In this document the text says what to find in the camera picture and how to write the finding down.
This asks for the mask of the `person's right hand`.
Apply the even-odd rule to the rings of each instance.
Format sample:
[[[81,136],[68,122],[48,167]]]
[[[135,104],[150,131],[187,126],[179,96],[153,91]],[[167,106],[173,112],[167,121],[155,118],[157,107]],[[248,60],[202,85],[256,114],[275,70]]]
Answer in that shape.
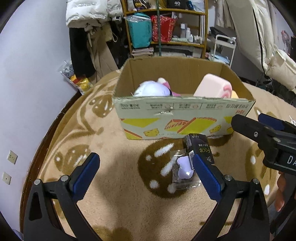
[[[277,180],[277,186],[278,186],[278,190],[276,192],[276,196],[275,196],[275,202],[274,202],[274,206],[277,212],[280,212],[281,209],[284,207],[285,205],[285,197],[284,197],[284,191],[287,185],[287,181],[285,178],[285,174],[283,172],[278,172],[279,173],[279,178]]]

